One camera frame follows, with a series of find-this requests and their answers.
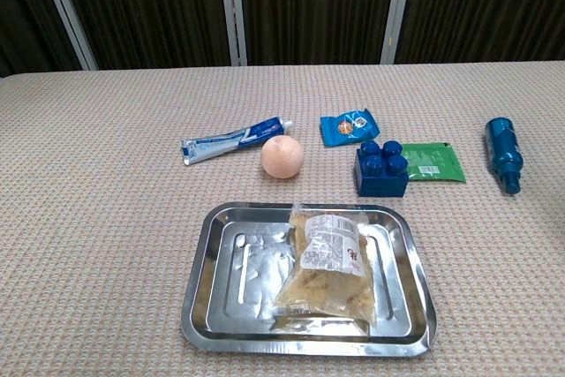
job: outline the stainless steel tray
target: stainless steel tray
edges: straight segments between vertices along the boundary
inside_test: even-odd
[[[408,224],[385,207],[306,205],[363,211],[374,269],[377,325],[337,317],[275,319],[271,305],[294,264],[291,205],[226,203],[206,217],[181,313],[185,337],[208,351],[412,357],[430,349],[436,317]]]

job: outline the orange ball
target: orange ball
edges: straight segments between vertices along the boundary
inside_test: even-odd
[[[274,136],[261,149],[261,165],[268,175],[290,178],[304,163],[304,149],[290,136]]]

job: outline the dark curtain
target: dark curtain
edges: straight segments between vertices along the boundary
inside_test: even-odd
[[[565,0],[407,0],[395,62],[565,59]]]
[[[0,77],[78,69],[53,0],[0,0]]]
[[[377,64],[390,0],[242,0],[248,64]]]
[[[230,64],[223,0],[72,0],[101,69]]]

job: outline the table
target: table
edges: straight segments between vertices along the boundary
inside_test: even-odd
[[[565,373],[565,63],[279,66],[25,74],[0,80],[0,373]],[[448,141],[467,184],[360,199],[356,146],[321,115],[369,108],[379,141]],[[291,181],[259,149],[183,165],[182,138],[280,115],[305,148]],[[513,119],[523,191],[486,168]],[[196,351],[179,314],[207,212],[234,200],[375,203],[408,221],[439,321],[410,359]]]

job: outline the green packet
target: green packet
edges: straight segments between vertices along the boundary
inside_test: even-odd
[[[449,143],[403,143],[409,180],[465,182],[463,169]]]

